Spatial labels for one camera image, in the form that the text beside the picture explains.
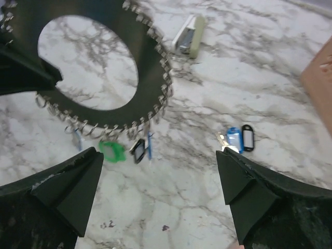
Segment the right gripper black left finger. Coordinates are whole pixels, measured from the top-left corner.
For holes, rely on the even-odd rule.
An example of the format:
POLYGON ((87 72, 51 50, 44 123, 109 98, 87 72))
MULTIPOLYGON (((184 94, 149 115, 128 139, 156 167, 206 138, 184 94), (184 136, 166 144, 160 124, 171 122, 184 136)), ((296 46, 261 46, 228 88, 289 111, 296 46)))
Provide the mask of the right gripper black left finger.
POLYGON ((103 160, 90 147, 1 186, 1 248, 74 248, 87 229, 103 160))

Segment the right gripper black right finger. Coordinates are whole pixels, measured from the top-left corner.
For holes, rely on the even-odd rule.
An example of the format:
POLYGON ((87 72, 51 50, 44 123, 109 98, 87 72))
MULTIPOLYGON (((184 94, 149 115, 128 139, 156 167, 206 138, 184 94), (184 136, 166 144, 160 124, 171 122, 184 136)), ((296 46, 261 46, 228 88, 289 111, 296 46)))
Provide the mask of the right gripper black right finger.
POLYGON ((225 204, 245 248, 331 248, 331 190, 216 152, 225 204))

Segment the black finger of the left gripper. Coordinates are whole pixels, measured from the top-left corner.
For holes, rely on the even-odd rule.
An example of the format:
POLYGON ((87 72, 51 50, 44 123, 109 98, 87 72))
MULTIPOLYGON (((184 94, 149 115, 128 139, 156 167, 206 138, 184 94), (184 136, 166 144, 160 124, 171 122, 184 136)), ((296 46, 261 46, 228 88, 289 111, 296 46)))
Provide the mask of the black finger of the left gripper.
POLYGON ((1 95, 49 91, 63 80, 57 67, 42 58, 39 64, 32 62, 9 44, 1 36, 1 95))

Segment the green key tag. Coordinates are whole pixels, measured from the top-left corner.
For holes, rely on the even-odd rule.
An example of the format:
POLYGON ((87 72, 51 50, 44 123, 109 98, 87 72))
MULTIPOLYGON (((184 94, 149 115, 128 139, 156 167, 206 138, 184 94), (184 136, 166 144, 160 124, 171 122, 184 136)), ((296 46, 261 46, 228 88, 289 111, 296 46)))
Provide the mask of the green key tag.
POLYGON ((104 159, 110 163, 126 161, 125 147, 114 141, 100 141, 100 152, 104 154, 104 159))

